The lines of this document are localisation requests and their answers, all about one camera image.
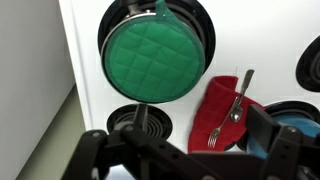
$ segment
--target white stovetop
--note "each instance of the white stovetop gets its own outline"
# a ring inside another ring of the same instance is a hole
[[[85,124],[105,129],[117,108],[136,103],[116,92],[102,72],[97,46],[100,20],[111,0],[60,0]],[[255,69],[247,96],[268,105],[300,100],[320,108],[320,93],[302,89],[296,64],[306,47],[320,35],[319,0],[200,0],[216,31],[213,61],[186,96],[157,104],[173,121],[169,142],[186,152],[192,120],[211,77],[237,75]]]

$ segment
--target fork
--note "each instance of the fork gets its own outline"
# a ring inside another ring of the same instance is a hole
[[[221,127],[223,126],[223,124],[229,119],[231,112],[233,111],[233,109],[236,107],[237,102],[238,102],[238,98],[236,97],[234,99],[234,102],[231,106],[231,108],[229,109],[228,114],[226,115],[226,117],[224,118],[224,120],[222,121],[222,123],[220,124],[219,127],[213,129],[210,133],[209,139],[208,139],[208,147],[214,148],[214,146],[216,145],[218,136],[220,135],[221,132]]]

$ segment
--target wall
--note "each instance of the wall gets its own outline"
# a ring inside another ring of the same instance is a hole
[[[0,179],[16,178],[73,85],[58,1],[0,1]]]

